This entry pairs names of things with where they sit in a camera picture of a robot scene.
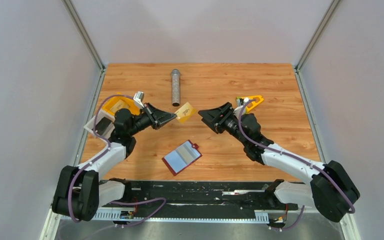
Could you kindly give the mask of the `gold VIP card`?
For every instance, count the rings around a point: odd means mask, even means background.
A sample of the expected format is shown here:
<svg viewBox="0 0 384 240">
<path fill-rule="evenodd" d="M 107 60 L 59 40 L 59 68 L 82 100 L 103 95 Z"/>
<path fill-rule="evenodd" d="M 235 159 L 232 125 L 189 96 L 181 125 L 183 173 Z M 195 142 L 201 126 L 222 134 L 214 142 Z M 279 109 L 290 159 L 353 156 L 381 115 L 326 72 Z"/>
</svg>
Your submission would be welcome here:
<svg viewBox="0 0 384 240">
<path fill-rule="evenodd" d="M 130 106 L 125 101 L 119 100 L 110 108 L 110 111 L 115 114 L 118 110 L 125 108 L 128 109 L 129 107 Z"/>
<path fill-rule="evenodd" d="M 197 110 L 189 102 L 186 102 L 175 112 L 176 119 L 182 124 L 190 119 L 195 113 L 197 113 Z"/>
</svg>

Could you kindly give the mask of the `red leather card holder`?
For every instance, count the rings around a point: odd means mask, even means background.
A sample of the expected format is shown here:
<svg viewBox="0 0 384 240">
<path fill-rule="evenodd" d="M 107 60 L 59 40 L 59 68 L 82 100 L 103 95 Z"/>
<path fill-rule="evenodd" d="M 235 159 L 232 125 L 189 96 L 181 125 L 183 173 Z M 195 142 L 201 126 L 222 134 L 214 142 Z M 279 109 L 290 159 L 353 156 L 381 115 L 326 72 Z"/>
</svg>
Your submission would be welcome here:
<svg viewBox="0 0 384 240">
<path fill-rule="evenodd" d="M 176 176 L 202 156 L 202 153 L 199 151 L 199 145 L 187 140 L 162 157 L 161 160 L 171 174 Z"/>
</svg>

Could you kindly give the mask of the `black VIP credit card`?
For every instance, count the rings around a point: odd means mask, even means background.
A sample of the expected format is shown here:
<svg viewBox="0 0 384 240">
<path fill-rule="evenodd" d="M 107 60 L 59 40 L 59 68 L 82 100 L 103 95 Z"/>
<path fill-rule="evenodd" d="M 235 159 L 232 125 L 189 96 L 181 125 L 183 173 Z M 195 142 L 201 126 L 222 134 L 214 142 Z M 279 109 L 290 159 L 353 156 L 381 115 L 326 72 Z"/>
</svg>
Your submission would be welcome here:
<svg viewBox="0 0 384 240">
<path fill-rule="evenodd" d="M 96 125 L 95 125 L 95 133 L 101 136 L 104 136 L 111 128 L 112 121 L 107 117 L 103 117 Z"/>
</svg>

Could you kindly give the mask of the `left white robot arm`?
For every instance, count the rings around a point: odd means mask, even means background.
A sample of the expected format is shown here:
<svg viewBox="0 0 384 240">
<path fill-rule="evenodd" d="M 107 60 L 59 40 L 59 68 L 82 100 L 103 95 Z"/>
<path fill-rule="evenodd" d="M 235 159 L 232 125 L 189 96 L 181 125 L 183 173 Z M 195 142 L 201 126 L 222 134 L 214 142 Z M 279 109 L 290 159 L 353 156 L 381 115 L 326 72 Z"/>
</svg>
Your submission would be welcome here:
<svg viewBox="0 0 384 240">
<path fill-rule="evenodd" d="M 130 186 L 121 179 L 100 183 L 115 165 L 130 156 L 136 145 L 135 134 L 148 127 L 158 130 L 176 118 L 176 114 L 145 103 L 138 115 L 121 108 L 114 115 L 114 129 L 105 140 L 106 147 L 92 159 L 77 166 L 65 166 L 59 175 L 51 204 L 55 214 L 74 222 L 90 221 L 97 210 L 121 200 Z"/>
</svg>

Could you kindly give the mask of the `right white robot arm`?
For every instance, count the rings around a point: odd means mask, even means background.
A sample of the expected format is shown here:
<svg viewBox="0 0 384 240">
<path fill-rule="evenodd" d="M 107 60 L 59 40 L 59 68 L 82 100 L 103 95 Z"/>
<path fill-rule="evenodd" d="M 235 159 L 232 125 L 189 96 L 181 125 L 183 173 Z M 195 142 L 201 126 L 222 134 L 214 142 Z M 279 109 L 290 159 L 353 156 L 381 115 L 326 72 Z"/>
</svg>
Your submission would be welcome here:
<svg viewBox="0 0 384 240">
<path fill-rule="evenodd" d="M 200 110 L 198 114 L 213 132 L 228 132 L 237 139 L 250 160 L 301 180 L 301 183 L 285 180 L 276 183 L 272 192 L 279 202 L 315 208 L 335 223 L 346 214 L 355 213 L 355 203 L 361 194 L 339 162 L 314 161 L 286 150 L 265 137 L 256 116 L 244 110 L 234 110 L 227 102 L 216 108 Z"/>
</svg>

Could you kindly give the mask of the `grey metal tube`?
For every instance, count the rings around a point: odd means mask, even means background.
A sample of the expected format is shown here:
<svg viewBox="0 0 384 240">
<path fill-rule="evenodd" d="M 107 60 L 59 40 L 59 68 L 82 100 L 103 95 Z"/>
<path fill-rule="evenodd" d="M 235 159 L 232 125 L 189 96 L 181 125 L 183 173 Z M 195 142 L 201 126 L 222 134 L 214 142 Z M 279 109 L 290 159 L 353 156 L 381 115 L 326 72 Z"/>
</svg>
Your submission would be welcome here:
<svg viewBox="0 0 384 240">
<path fill-rule="evenodd" d="M 181 73 L 178 69 L 171 71 L 171 104 L 173 107 L 178 107 L 181 102 L 180 77 Z"/>
</svg>

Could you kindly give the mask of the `yellow plastic bin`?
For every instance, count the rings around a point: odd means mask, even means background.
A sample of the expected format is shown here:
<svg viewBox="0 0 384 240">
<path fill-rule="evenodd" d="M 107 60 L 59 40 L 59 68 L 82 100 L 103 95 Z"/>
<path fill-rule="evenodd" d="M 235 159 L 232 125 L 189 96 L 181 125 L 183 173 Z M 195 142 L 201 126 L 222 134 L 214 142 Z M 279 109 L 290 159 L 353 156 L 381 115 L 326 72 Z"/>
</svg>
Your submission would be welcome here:
<svg viewBox="0 0 384 240">
<path fill-rule="evenodd" d="M 120 93 L 108 99 L 101 109 L 113 117 L 120 109 L 128 109 L 133 115 L 139 115 L 141 113 L 140 108 L 135 105 L 133 98 L 121 96 Z"/>
</svg>

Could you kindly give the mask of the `yellow green triangular bracket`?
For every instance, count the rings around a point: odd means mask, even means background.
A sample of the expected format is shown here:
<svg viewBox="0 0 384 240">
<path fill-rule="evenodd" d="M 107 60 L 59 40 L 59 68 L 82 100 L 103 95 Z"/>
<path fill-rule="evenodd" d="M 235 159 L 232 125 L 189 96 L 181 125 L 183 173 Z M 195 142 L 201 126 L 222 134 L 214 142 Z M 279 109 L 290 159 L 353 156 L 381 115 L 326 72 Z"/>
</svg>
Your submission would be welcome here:
<svg viewBox="0 0 384 240">
<path fill-rule="evenodd" d="M 248 97 L 249 100 L 250 100 L 250 103 L 246 106 L 245 108 L 245 112 L 246 113 L 249 113 L 250 111 L 252 111 L 256 106 L 258 106 L 259 104 L 261 104 L 263 101 L 264 101 L 264 98 L 262 95 L 251 95 L 251 96 L 237 96 L 236 98 L 244 98 L 244 97 Z"/>
</svg>

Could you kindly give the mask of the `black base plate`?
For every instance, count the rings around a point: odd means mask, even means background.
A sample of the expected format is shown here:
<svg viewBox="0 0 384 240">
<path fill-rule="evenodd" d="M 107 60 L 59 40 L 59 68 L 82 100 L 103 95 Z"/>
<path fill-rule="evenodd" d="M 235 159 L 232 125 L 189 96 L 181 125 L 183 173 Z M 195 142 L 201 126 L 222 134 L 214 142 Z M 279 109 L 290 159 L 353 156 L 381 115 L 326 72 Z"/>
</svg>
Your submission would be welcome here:
<svg viewBox="0 0 384 240">
<path fill-rule="evenodd" d="M 210 209 L 244 209 L 268 213 L 269 220 L 287 211 L 297 211 L 294 203 L 275 199 L 271 183 L 264 181 L 132 181 L 129 203 L 154 199 L 155 202 L 135 206 L 107 204 L 99 210 L 123 210 L 130 215 L 160 210 L 203 211 Z"/>
</svg>

